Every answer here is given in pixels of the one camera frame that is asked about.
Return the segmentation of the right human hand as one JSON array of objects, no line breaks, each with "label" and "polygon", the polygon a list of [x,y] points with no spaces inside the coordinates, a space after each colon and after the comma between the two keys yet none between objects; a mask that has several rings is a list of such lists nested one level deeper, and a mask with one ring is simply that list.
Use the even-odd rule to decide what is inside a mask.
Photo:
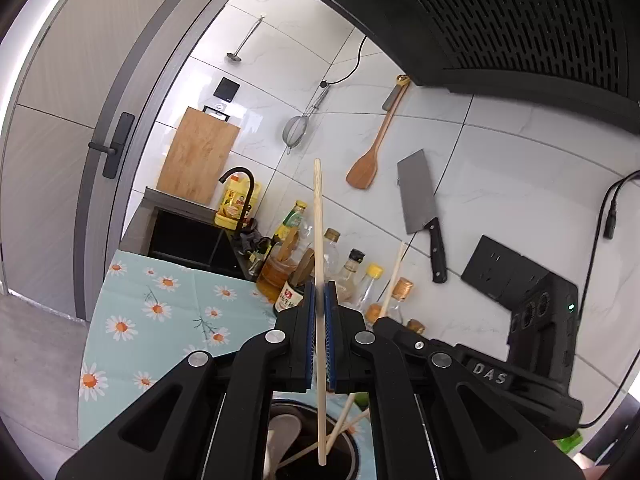
[{"label": "right human hand", "polygon": [[586,480],[600,480],[610,466],[610,463],[596,463],[582,453],[575,454],[573,460],[582,470]]}]

